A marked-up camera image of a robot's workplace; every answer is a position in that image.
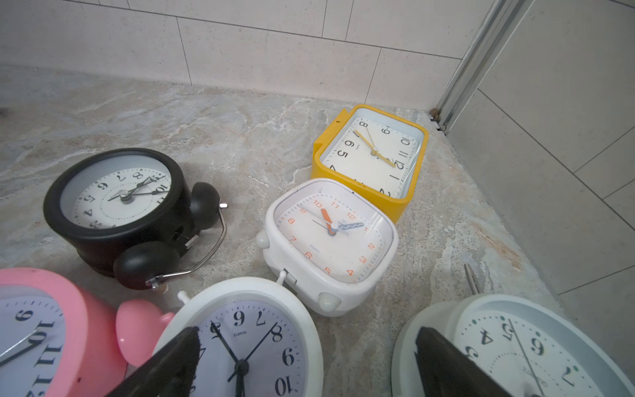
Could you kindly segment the yellow square alarm clock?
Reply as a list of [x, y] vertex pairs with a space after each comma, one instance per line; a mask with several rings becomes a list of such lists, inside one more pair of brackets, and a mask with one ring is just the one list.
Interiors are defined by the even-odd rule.
[[412, 201], [429, 132], [360, 104], [342, 110], [315, 140], [311, 177], [340, 182], [398, 223]]

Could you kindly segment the white square alarm clock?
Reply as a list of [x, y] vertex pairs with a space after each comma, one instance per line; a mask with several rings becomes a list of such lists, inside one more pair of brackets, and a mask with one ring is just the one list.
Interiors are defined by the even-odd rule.
[[308, 180], [268, 208], [256, 235], [266, 264], [317, 314], [339, 317], [373, 292], [397, 252], [395, 224], [344, 184]]

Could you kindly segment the white round alarm clock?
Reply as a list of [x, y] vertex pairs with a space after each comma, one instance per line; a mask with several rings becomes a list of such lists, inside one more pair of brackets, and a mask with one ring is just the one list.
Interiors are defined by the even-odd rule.
[[318, 331], [308, 310], [277, 281], [239, 277], [194, 297], [156, 344], [164, 347], [187, 327], [198, 329], [198, 365], [191, 396], [320, 396], [324, 369]]

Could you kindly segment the pink twin-bell alarm clock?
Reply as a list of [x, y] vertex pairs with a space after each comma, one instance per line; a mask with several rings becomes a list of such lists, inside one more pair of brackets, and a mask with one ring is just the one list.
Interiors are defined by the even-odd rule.
[[1, 271], [1, 394], [105, 396], [150, 359], [174, 314], [144, 299], [114, 309], [54, 272]]

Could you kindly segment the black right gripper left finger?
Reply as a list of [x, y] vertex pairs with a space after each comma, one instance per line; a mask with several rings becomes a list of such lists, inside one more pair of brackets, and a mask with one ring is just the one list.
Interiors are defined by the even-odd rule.
[[189, 396], [200, 347], [198, 327], [187, 327], [107, 396]]

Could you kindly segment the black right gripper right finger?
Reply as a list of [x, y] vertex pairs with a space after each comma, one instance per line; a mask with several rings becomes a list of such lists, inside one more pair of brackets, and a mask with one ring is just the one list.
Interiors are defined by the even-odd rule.
[[415, 358], [426, 396], [509, 396], [436, 329], [422, 327], [416, 346]]

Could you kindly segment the small black alarm clock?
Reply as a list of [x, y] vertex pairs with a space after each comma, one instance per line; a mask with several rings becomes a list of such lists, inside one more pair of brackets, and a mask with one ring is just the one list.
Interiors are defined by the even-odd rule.
[[49, 188], [48, 225], [91, 268], [127, 289], [160, 289], [197, 271], [218, 250], [182, 270], [183, 255], [215, 224], [223, 203], [209, 183], [188, 187], [180, 166], [150, 149], [124, 148], [73, 165]]

